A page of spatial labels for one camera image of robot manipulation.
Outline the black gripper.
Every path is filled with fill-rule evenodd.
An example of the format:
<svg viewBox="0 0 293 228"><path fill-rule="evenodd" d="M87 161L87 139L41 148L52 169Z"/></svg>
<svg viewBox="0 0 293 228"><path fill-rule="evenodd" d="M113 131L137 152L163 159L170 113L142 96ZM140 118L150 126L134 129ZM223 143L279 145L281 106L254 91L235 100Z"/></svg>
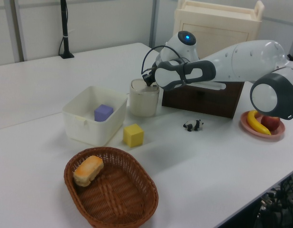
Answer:
<svg viewBox="0 0 293 228"><path fill-rule="evenodd" d="M151 70L147 74L142 75L143 80L145 81L147 86L151 86L152 82L155 82L155 70Z"/></svg>

